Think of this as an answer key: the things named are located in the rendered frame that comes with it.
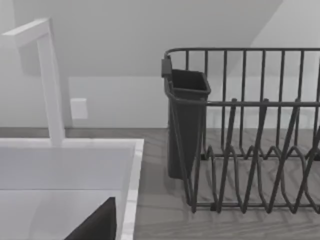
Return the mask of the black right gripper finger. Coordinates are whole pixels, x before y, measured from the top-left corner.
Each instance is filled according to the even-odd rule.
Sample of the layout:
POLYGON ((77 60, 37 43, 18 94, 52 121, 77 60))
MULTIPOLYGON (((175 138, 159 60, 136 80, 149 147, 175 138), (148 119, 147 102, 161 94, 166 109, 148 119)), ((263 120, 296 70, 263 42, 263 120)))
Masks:
POLYGON ((109 197, 64 240, 116 240, 116 198, 109 197))

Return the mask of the tall white tap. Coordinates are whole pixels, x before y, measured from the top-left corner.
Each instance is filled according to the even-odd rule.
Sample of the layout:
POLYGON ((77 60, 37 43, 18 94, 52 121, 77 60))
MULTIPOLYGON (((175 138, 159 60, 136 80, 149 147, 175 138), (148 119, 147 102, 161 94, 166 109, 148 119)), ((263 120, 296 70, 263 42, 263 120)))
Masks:
POLYGON ((19 48, 37 43, 41 83, 48 123, 49 144, 61 147, 66 138, 62 115, 62 95, 57 58, 52 38, 51 19, 38 18, 0 36, 0 46, 19 48))

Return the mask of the dark grey utensil cup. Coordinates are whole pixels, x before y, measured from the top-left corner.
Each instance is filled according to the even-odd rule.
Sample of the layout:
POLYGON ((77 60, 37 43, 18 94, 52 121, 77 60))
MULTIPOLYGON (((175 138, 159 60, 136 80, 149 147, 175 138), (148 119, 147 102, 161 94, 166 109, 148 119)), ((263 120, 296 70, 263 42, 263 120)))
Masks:
MULTIPOLYGON (((172 70, 174 95, 186 100, 207 100, 211 87, 206 75, 200 71, 172 70)), ((184 162, 187 175, 191 174, 198 145, 198 130, 200 123, 201 106, 195 104, 178 104, 176 106, 178 125, 182 139, 184 162)), ((179 151, 176 141, 173 115, 169 114, 168 132, 168 176, 173 179, 182 179, 179 151)))

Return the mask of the white sink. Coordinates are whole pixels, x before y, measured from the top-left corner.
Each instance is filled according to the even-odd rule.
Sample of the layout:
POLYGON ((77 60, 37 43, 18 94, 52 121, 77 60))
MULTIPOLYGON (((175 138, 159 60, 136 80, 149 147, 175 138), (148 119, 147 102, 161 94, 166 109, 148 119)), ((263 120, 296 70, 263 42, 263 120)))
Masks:
POLYGON ((0 240, 64 240, 108 198, 134 240, 142 138, 0 138, 0 240))

